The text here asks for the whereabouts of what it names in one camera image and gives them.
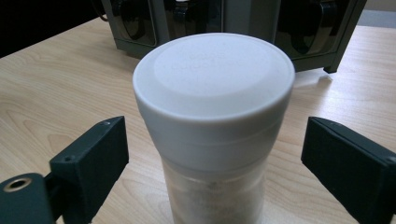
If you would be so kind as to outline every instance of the white lid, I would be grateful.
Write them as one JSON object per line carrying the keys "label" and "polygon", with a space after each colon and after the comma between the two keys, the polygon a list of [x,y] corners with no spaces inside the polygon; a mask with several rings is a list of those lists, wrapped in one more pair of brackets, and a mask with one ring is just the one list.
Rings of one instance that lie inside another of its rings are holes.
{"label": "white lid", "polygon": [[[292,63],[280,49],[254,37],[221,33],[191,35],[156,48],[134,70],[133,83],[162,156],[194,169],[204,163],[222,170],[221,153],[282,120],[293,80]],[[252,153],[248,157],[257,160],[253,151],[262,149],[233,150],[237,158]]]}

